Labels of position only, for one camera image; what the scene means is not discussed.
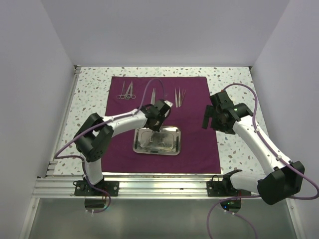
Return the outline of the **steel forceps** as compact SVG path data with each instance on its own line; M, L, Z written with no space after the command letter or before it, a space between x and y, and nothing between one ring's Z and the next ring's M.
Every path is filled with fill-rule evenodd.
M153 88L152 96L151 96L151 104L152 105L155 103L155 100L156 100L156 89Z

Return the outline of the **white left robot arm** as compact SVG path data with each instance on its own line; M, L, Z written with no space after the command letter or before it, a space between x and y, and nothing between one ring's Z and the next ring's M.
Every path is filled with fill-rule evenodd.
M106 153L113 137L127 131L149 128L159 131L169 116L173 103L157 100L153 105L140 106L132 111L108 117L91 114L74 136L76 149L84 156L84 177L86 190L96 196L102 193L101 158Z

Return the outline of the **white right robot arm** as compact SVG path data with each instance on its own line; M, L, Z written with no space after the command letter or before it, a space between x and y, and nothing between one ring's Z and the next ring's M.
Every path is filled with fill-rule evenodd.
M292 162L270 141L261 128L253 125L253 112L246 104L234 104L225 91L210 96L202 127L236 134L247 144L262 166L263 173L233 170L221 181L207 184L220 196L238 196L241 190L256 193L268 205L288 198L301 189L303 164Z

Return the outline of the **stainless steel instrument tray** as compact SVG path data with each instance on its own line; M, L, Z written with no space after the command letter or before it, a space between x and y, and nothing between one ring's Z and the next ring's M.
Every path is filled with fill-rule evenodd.
M148 142L153 133L149 128L135 130L133 151L140 154L154 154L176 156L181 151L181 131L175 126L162 126L159 133L165 134L164 144L150 144Z

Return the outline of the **thin steel tweezers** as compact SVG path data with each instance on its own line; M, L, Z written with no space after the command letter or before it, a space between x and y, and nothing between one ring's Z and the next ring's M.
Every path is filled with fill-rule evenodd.
M183 104L183 101L184 101L184 98L185 98L185 94L186 94L186 90L183 89L183 90L182 90L182 95L181 95L181 106L182 106L182 104Z

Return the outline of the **steel hemostat clamp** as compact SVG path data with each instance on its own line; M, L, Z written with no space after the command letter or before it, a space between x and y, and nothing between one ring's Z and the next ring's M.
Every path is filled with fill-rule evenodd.
M125 82L123 82L121 93L119 95L117 95L117 99L123 100L123 99L125 99L125 97L126 97L125 96Z

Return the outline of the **steel pointed tweezers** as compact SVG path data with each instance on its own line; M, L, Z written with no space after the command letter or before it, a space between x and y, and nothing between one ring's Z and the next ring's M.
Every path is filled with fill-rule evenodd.
M181 97L182 97L182 92L180 88L178 89L178 95L177 95L177 102L178 102L178 107L181 107Z
M178 96L177 96L176 88L174 89L174 96L175 96L175 107L178 108Z

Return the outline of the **steel surgical scissors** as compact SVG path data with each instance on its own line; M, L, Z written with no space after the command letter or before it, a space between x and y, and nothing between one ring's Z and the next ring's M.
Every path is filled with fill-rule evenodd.
M135 99L136 95L133 93L133 83L131 82L125 93L125 100Z

